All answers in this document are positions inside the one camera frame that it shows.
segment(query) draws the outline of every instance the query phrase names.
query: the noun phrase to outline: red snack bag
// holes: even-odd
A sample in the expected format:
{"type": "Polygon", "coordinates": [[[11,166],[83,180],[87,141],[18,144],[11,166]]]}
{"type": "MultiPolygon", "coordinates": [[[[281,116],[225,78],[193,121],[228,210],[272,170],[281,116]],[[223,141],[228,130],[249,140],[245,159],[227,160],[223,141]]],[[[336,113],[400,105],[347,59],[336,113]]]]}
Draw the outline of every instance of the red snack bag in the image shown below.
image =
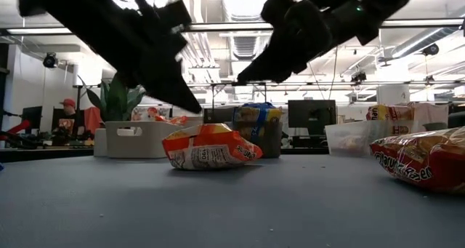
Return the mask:
{"type": "Polygon", "coordinates": [[[174,117],[173,119],[169,120],[171,124],[176,124],[176,125],[184,125],[186,124],[187,121],[187,116],[180,116],[180,117],[174,117]]]}
{"type": "Polygon", "coordinates": [[[465,193],[465,127],[388,137],[370,147],[396,178],[433,191],[465,193]]]}
{"type": "Polygon", "coordinates": [[[170,134],[163,148],[178,169],[221,169],[262,157],[262,150],[225,124],[203,124],[170,134]]]}

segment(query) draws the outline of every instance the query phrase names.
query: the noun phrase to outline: red object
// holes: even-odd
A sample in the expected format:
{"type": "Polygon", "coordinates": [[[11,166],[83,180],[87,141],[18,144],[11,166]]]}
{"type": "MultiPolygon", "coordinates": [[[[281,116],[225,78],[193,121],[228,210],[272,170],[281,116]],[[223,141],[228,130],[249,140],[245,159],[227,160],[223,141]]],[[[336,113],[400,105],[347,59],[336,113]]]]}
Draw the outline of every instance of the red object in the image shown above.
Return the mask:
{"type": "MultiPolygon", "coordinates": [[[[18,132],[29,128],[30,125],[31,125],[31,123],[28,120],[25,120],[25,121],[21,122],[20,124],[18,124],[17,126],[9,129],[7,132],[12,134],[12,135],[16,135],[18,132]]],[[[6,136],[0,136],[0,141],[6,140],[6,139],[7,139],[6,136]]]]}
{"type": "Polygon", "coordinates": [[[433,191],[465,193],[465,127],[380,139],[371,144],[392,176],[433,191]]]}
{"type": "Polygon", "coordinates": [[[171,165],[180,169],[215,169],[244,165],[262,150],[223,124],[203,124],[172,133],[163,141],[171,165]]]}
{"type": "Polygon", "coordinates": [[[100,110],[97,107],[91,107],[84,110],[84,124],[86,130],[89,130],[93,135],[95,135],[95,130],[100,128],[100,110]]]}
{"type": "Polygon", "coordinates": [[[64,99],[60,104],[63,104],[64,106],[73,106],[73,108],[76,107],[76,102],[70,98],[64,99]]]}

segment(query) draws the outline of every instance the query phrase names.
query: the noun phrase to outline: bag of chips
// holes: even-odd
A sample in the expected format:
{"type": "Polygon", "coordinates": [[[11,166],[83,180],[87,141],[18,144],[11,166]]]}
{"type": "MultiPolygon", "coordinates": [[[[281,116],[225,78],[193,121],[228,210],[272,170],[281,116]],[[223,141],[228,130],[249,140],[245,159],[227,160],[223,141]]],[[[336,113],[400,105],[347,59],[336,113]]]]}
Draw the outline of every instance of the bag of chips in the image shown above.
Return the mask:
{"type": "Polygon", "coordinates": [[[171,119],[163,117],[163,116],[155,116],[155,121],[164,121],[170,124],[182,126],[186,124],[187,116],[178,116],[178,117],[173,117],[171,119]]]}
{"type": "Polygon", "coordinates": [[[254,142],[264,136],[267,124],[279,124],[282,115],[282,110],[271,103],[246,103],[234,110],[232,125],[240,136],[254,142]]]}
{"type": "Polygon", "coordinates": [[[411,106],[375,105],[368,108],[367,120],[413,121],[415,109],[411,106]]]}
{"type": "Polygon", "coordinates": [[[262,150],[226,124],[203,124],[170,134],[163,140],[174,168],[224,169],[243,166],[262,157],[262,150]]]}
{"type": "Polygon", "coordinates": [[[465,193],[465,127],[387,137],[371,144],[391,175],[433,191],[465,193]]]}

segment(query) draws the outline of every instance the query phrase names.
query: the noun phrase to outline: white storage basket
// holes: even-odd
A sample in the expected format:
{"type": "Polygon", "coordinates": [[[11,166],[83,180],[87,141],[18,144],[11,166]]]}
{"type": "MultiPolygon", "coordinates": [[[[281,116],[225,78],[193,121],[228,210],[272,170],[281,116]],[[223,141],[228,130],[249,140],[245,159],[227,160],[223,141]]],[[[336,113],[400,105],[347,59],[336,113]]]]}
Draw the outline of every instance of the white storage basket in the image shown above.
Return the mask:
{"type": "Polygon", "coordinates": [[[182,129],[162,121],[107,121],[105,127],[108,157],[124,159],[165,158],[161,141],[182,129]]]}

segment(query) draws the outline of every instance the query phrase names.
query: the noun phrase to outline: blue table surface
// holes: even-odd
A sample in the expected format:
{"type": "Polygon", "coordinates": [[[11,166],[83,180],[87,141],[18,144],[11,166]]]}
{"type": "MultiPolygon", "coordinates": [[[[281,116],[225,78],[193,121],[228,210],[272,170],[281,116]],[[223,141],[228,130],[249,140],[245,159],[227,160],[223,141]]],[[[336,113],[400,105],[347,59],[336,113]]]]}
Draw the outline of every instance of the blue table surface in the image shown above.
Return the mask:
{"type": "Polygon", "coordinates": [[[281,156],[184,172],[167,160],[4,164],[0,247],[465,247],[465,199],[374,160],[281,156]]]}

